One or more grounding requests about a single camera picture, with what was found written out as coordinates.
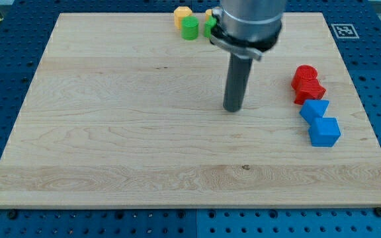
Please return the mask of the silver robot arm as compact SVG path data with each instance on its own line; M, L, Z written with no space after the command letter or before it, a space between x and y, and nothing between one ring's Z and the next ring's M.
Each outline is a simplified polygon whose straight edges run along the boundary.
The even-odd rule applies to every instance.
M210 42L243 59L261 60L276 44L286 0L220 0Z

